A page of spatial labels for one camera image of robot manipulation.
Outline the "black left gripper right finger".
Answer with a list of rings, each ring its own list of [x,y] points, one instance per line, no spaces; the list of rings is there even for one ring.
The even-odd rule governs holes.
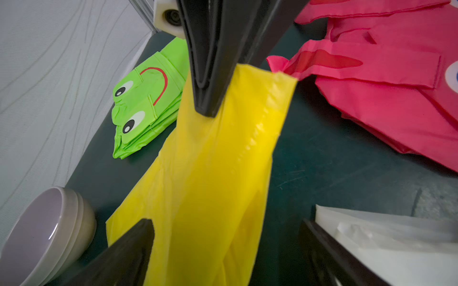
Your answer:
[[[387,286],[316,222],[304,219],[299,241],[314,286]]]

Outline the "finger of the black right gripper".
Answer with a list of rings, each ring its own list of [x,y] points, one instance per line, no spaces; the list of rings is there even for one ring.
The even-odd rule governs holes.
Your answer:
[[[178,1],[195,110],[215,117],[238,64],[258,66],[275,1]]]
[[[260,66],[307,4],[307,0],[261,1],[246,38],[245,63]]]

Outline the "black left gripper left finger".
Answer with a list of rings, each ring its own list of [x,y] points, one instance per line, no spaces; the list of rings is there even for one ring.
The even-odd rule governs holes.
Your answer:
[[[153,221],[139,220],[102,252],[67,286],[141,286],[144,284],[155,239]]]

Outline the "white raincoat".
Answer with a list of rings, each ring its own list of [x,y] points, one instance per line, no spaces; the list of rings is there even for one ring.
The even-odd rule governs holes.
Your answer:
[[[458,223],[316,206],[315,221],[392,286],[455,286]]]

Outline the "yellow raincoat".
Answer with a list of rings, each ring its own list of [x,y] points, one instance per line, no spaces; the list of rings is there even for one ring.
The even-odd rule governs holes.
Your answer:
[[[112,245],[140,219],[152,220],[146,285],[249,284],[273,151],[296,85],[284,73],[240,64],[212,118],[195,110],[186,83],[175,129],[106,223]]]

